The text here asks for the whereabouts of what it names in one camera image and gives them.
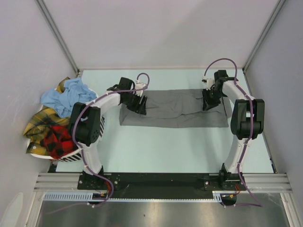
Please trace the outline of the grey long sleeve shirt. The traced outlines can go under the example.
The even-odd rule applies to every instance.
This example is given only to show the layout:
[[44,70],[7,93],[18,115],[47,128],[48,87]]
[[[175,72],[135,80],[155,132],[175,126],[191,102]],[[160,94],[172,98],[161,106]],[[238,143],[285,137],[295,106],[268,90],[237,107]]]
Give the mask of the grey long sleeve shirt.
[[208,111],[203,110],[200,89],[149,90],[146,115],[134,113],[123,105],[120,109],[121,126],[144,126],[161,128],[224,128],[232,116],[228,98]]

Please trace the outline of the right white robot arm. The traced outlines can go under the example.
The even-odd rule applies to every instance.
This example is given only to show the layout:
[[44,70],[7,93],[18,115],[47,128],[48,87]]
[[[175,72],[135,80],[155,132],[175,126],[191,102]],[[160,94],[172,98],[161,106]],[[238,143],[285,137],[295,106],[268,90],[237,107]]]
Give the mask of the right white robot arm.
[[243,184],[243,160],[251,142],[264,130],[265,102],[248,95],[237,83],[236,77],[229,77],[225,70],[218,70],[214,78],[203,76],[206,88],[202,90],[203,110],[217,107],[224,97],[233,103],[230,129],[232,146],[218,177],[214,180],[224,189]]

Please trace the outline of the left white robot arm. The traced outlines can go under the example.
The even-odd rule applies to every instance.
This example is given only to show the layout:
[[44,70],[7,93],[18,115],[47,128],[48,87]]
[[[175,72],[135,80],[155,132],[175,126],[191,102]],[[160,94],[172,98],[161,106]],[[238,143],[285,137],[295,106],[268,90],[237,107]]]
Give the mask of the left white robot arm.
[[[147,83],[139,80],[141,75],[147,76]],[[73,142],[80,150],[84,163],[83,171],[89,174],[88,183],[94,189],[101,188],[105,183],[102,175],[103,165],[98,157],[97,141],[103,138],[103,114],[113,107],[124,104],[134,113],[146,115],[147,97],[143,92],[150,83],[149,75],[140,73],[136,81],[121,77],[118,84],[108,88],[104,95],[87,103],[74,104],[69,133]]]

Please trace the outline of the light blue shirt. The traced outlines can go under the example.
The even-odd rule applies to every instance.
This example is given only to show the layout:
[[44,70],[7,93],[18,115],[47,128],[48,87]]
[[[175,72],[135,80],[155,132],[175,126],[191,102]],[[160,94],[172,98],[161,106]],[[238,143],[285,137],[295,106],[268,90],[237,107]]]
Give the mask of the light blue shirt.
[[63,88],[62,93],[49,89],[41,96],[41,104],[55,110],[60,118],[70,117],[75,103],[86,103],[97,98],[81,78],[64,81]]

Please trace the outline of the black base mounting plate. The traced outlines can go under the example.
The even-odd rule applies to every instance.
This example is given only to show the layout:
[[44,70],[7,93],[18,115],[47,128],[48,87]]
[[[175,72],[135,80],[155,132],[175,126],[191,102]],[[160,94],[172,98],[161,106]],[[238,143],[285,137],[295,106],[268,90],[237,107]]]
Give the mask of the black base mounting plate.
[[214,191],[236,194],[246,191],[243,184],[224,190],[206,173],[104,173],[103,179],[82,172],[79,190],[112,193],[115,199],[210,199]]

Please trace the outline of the red black plaid shirt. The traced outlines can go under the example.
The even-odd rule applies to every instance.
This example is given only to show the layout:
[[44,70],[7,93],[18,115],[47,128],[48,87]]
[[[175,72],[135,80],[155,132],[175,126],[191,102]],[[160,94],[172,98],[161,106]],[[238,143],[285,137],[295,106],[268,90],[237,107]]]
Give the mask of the red black plaid shirt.
[[57,160],[78,149],[65,125],[51,126],[40,145],[46,148],[49,156]]

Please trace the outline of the yellow plaid shirt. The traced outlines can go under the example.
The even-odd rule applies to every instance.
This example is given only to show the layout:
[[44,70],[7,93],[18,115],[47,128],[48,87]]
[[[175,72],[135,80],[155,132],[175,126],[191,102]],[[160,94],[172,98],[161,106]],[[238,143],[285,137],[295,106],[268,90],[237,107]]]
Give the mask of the yellow plaid shirt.
[[69,117],[60,118],[54,109],[43,105],[41,110],[32,116],[23,132],[23,136],[29,142],[26,153],[48,156],[47,149],[40,145],[40,141],[44,139],[52,126],[66,126],[69,119]]

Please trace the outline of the right aluminium frame post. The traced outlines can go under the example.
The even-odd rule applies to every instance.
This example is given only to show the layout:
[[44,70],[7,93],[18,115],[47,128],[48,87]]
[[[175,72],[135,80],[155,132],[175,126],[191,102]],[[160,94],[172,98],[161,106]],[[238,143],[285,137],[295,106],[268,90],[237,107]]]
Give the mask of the right aluminium frame post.
[[251,65],[253,59],[255,58],[255,55],[261,48],[263,42],[265,41],[266,37],[269,35],[269,32],[271,28],[273,27],[275,21],[277,20],[280,12],[282,11],[284,5],[287,3],[287,0],[278,0],[273,11],[271,12],[264,28],[262,29],[262,32],[260,36],[258,37],[254,47],[252,48],[247,60],[245,61],[245,64],[242,68],[243,73],[245,74],[248,70],[249,66]]

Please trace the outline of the aluminium frame post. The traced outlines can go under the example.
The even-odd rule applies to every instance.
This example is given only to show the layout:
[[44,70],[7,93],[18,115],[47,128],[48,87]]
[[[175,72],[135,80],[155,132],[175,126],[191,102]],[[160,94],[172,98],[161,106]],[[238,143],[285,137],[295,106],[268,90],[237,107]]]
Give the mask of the aluminium frame post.
[[77,64],[61,34],[61,32],[59,31],[59,28],[50,12],[50,10],[48,9],[46,3],[44,0],[35,0],[36,5],[38,6],[41,14],[43,15],[47,25],[49,26],[52,34],[54,35],[62,53],[64,54],[66,60],[68,61],[69,65],[71,66],[72,70],[74,71],[74,73],[76,75],[78,75],[79,73],[79,68],[77,67]]
[[258,37],[254,47],[252,48],[247,60],[245,61],[245,64],[242,68],[243,73],[245,74],[248,70],[249,66],[251,65],[253,59],[255,58],[255,55],[261,48],[263,42],[265,41],[266,37],[269,35],[269,32],[271,28],[273,27],[275,21],[277,20],[280,12],[282,11],[284,5],[287,3],[287,0],[278,0],[273,11],[271,12],[264,28],[262,29],[262,32],[260,36]]

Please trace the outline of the aluminium front rail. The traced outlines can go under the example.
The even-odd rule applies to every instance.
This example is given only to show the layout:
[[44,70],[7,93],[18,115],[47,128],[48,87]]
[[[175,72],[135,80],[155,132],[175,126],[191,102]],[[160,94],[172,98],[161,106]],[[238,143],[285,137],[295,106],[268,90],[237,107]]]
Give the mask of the aluminium front rail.
[[286,174],[244,174],[246,191],[214,191],[222,202],[43,201],[46,192],[94,192],[77,188],[80,173],[40,173],[29,227],[300,227]]

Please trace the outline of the left aluminium frame post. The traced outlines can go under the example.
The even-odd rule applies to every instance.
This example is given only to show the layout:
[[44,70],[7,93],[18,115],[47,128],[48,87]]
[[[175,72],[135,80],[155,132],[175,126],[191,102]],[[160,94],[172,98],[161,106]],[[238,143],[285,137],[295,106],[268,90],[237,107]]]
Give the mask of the left aluminium frame post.
[[74,73],[76,75],[78,75],[79,73],[79,68],[77,67],[77,64],[61,34],[61,32],[59,31],[59,28],[50,12],[50,10],[48,9],[46,3],[44,0],[35,0],[36,5],[38,6],[41,14],[43,15],[47,25],[49,26],[52,34],[54,35],[62,53],[64,54],[66,60],[68,61],[69,65],[71,66],[72,70],[74,71]]

